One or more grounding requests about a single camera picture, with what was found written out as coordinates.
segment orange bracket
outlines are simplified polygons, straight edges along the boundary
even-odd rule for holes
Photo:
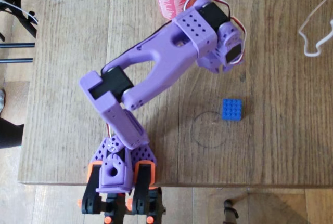
[[[152,161],[150,160],[141,160],[141,161],[138,161],[136,164],[135,164],[135,170],[134,170],[134,183],[137,182],[137,176],[138,176],[138,173],[139,173],[139,167],[140,167],[140,164],[149,164],[150,165],[150,186],[152,186],[154,183],[155,183],[155,174],[156,174],[156,164],[153,163]]]
[[[96,160],[88,164],[88,177],[87,177],[87,183],[89,182],[90,175],[92,174],[93,171],[93,165],[101,165],[103,161],[101,160]]]

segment wood grain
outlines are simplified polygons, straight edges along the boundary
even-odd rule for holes
[[[106,128],[78,81],[105,63],[109,5],[42,0],[19,181],[84,183]]]
[[[1,118],[16,125],[24,124],[27,117],[29,82],[6,82],[4,89],[6,98]]]
[[[84,223],[76,204],[83,193],[84,187],[78,186],[38,186],[31,223]]]
[[[297,34],[321,0],[227,1],[248,31],[245,63],[181,78],[178,183],[332,186],[333,46],[307,58]],[[311,36],[324,36],[314,22]],[[243,100],[241,122],[220,120],[223,98]]]
[[[221,75],[193,66],[134,112],[158,158],[158,184],[333,186],[333,46],[306,58],[297,35],[321,0],[227,1],[248,30],[246,62]],[[40,12],[19,180],[81,184],[106,130],[78,80],[165,20],[156,0],[42,0]],[[327,26],[315,22],[306,32],[317,38]],[[136,84],[152,65],[126,73]],[[220,120],[223,98],[243,100],[241,122]]]
[[[13,16],[4,12],[0,14],[0,32],[6,38],[6,42],[10,43],[12,32]],[[8,49],[0,49],[0,59],[8,58]],[[5,72],[7,64],[0,64],[0,87],[3,87],[5,81]]]
[[[17,183],[20,147],[0,149],[0,223],[31,223],[36,186]]]
[[[268,188],[248,188],[248,193],[256,194],[305,194],[305,189],[268,189]]]
[[[308,224],[304,194],[249,194],[248,202],[249,224]]]
[[[308,222],[311,224],[333,223],[333,190],[308,189],[305,194]]]
[[[247,190],[244,188],[193,188],[193,224],[222,223],[227,199],[234,202],[233,207],[239,215],[237,224],[248,224]]]

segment black clamp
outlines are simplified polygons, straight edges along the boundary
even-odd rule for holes
[[[236,219],[239,218],[239,215],[238,215],[237,211],[236,211],[233,207],[224,207],[224,213],[225,213],[226,211],[234,212]]]

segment mounting hole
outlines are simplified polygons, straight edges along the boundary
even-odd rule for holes
[[[110,176],[116,176],[118,174],[118,170],[116,169],[116,168],[112,168],[111,170],[110,170]]]

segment chair leg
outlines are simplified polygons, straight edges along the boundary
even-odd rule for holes
[[[8,63],[32,63],[33,58],[26,59],[0,59],[0,64],[8,64]]]
[[[35,43],[3,43],[0,44],[0,48],[34,48]]]

